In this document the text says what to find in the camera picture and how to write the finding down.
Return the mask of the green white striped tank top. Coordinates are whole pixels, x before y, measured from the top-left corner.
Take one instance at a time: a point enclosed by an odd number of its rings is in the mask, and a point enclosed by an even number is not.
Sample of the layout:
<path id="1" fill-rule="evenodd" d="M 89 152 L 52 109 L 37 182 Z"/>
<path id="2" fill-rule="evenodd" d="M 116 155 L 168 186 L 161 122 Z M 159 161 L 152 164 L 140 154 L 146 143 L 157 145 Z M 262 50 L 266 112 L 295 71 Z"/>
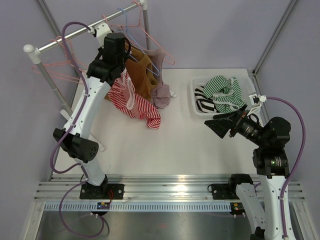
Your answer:
<path id="1" fill-rule="evenodd" d="M 232 113 L 247 105 L 235 76 L 215 76 L 204 85 L 202 92 L 206 98 L 213 101 L 220 113 Z"/>

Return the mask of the black white striped tank top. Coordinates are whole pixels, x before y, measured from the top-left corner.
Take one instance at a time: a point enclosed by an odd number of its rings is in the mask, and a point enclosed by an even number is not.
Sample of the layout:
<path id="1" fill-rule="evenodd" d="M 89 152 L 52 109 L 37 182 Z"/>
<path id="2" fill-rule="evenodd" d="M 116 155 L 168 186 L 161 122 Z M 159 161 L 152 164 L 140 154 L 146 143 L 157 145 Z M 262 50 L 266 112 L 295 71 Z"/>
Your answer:
<path id="1" fill-rule="evenodd" d="M 218 113 L 219 111 L 217 110 L 214 102 L 204 95 L 203 90 L 203 85 L 198 85 L 194 89 L 195 106 L 202 113 Z"/>

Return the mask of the red white striped tank top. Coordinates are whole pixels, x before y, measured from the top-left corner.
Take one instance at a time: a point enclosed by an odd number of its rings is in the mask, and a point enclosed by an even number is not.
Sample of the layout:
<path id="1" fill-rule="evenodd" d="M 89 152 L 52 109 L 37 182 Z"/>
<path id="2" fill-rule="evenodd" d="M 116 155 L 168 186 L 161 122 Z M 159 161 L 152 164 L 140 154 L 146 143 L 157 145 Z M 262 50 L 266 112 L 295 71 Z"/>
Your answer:
<path id="1" fill-rule="evenodd" d="M 136 93 L 127 70 L 124 70 L 114 81 L 106 96 L 118 110 L 130 118 L 145 120 L 146 126 L 150 129 L 160 128 L 162 118 L 158 109 Z"/>

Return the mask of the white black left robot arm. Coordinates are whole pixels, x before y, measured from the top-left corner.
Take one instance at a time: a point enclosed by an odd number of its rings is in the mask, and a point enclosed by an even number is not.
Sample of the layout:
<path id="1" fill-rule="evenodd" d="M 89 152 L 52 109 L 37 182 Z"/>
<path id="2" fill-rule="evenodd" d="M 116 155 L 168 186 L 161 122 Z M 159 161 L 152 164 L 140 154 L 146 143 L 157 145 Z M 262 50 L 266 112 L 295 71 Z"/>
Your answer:
<path id="1" fill-rule="evenodd" d="M 104 37 L 103 46 L 88 66 L 84 89 L 74 112 L 62 129 L 56 128 L 53 132 L 58 146 L 83 172 L 79 196 L 82 200 L 111 200 L 114 197 L 112 190 L 123 188 L 121 184 L 108 186 L 108 178 L 97 159 L 99 144 L 89 136 L 102 101 L 125 70 L 129 57 L 125 42 L 126 37 L 122 33 L 112 32 Z"/>

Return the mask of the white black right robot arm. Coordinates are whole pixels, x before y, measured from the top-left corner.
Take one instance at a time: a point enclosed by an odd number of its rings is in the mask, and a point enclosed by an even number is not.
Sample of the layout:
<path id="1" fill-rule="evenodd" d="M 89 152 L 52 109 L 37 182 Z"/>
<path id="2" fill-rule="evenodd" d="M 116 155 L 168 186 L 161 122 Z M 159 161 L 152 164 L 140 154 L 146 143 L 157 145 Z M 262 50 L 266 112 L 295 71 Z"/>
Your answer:
<path id="1" fill-rule="evenodd" d="M 232 198 L 238 198 L 251 227 L 252 240 L 294 240 L 288 187 L 290 168 L 285 145 L 290 140 L 290 123 L 282 117 L 272 118 L 265 126 L 246 106 L 237 111 L 214 115 L 204 124 L 217 136 L 239 134 L 257 145 L 253 150 L 253 165 L 263 191 L 261 204 L 249 174 L 233 173 L 221 188 Z"/>

